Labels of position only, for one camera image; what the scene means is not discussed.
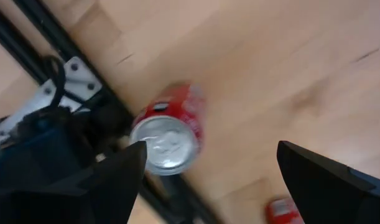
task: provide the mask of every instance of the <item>can rim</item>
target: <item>can rim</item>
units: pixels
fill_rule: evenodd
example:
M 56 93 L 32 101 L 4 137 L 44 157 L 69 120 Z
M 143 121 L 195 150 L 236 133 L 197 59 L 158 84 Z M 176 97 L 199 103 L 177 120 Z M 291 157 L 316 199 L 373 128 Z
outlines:
M 183 164 L 180 164 L 179 166 L 170 167 L 170 168 L 162 168 L 159 166 L 154 165 L 153 163 L 149 162 L 148 158 L 146 160 L 146 170 L 149 171 L 152 174 L 155 175 L 175 175 L 175 174 L 181 174 L 182 172 L 186 171 L 195 161 L 197 154 L 198 154 L 198 148 L 200 147 L 199 142 L 197 140 L 197 137 L 195 136 L 195 133 L 191 130 L 191 128 L 188 126 L 187 123 L 184 121 L 175 118 L 173 116 L 169 115 L 157 115 L 157 116 L 151 116 L 149 118 L 143 119 L 138 124 L 135 125 L 133 130 L 130 133 L 129 137 L 129 143 L 133 144 L 137 141 L 140 141 L 138 139 L 135 139 L 135 136 L 137 136 L 138 130 L 141 126 L 143 126 L 145 123 L 148 123 L 149 121 L 155 120 L 155 119 L 161 119 L 161 118 L 167 118 L 179 121 L 185 129 L 191 134 L 191 138 L 193 139 L 194 144 L 194 150 L 188 155 L 186 161 Z

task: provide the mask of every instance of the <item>screw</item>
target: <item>screw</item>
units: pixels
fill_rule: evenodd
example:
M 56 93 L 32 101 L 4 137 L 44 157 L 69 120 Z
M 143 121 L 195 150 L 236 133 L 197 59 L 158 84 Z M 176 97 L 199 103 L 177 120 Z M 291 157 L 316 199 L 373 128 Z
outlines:
M 73 71 L 78 70 L 78 64 L 77 64 L 77 63 L 73 63 L 73 64 L 71 65 L 71 70 L 73 70 Z
M 88 89 L 89 90 L 94 90 L 95 89 L 95 84 L 94 83 L 89 83 L 88 84 Z
M 50 88 L 46 88 L 46 89 L 44 90 L 44 93 L 45 93 L 46 95 L 49 95 L 49 94 L 52 93 L 52 90 L 51 90 Z

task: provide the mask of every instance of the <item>wood grain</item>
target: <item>wood grain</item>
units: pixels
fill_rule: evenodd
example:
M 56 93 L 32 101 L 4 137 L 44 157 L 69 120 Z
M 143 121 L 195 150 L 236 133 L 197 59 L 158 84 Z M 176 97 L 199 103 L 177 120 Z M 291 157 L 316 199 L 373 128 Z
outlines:
M 380 178 L 380 0 L 45 3 L 134 113 L 170 82 L 203 87 L 206 146 L 186 175 L 227 223 L 263 223 L 288 194 L 279 140 Z M 10 1 L 0 8 L 51 53 Z M 0 116 L 33 93 L 24 74 L 0 47 Z M 138 199 L 130 223 L 162 221 Z

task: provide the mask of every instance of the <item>red soda can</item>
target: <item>red soda can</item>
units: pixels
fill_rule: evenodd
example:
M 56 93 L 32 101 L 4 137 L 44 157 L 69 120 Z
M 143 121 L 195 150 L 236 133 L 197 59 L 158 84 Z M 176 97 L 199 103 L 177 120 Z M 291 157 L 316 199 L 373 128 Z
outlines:
M 203 145 L 204 109 L 199 86 L 180 82 L 169 85 L 140 112 L 130 142 L 147 143 L 149 172 L 174 175 L 190 167 Z
M 291 198 L 273 200 L 266 206 L 268 224 L 304 224 Z

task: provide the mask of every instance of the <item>can lid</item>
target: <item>can lid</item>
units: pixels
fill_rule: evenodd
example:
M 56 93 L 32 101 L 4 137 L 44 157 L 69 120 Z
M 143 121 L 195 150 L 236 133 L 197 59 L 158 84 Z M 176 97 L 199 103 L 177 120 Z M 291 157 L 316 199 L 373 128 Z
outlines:
M 131 144 L 147 143 L 146 169 L 157 175 L 174 175 L 187 169 L 195 159 L 198 142 L 191 129 L 170 116 L 153 116 L 133 129 Z

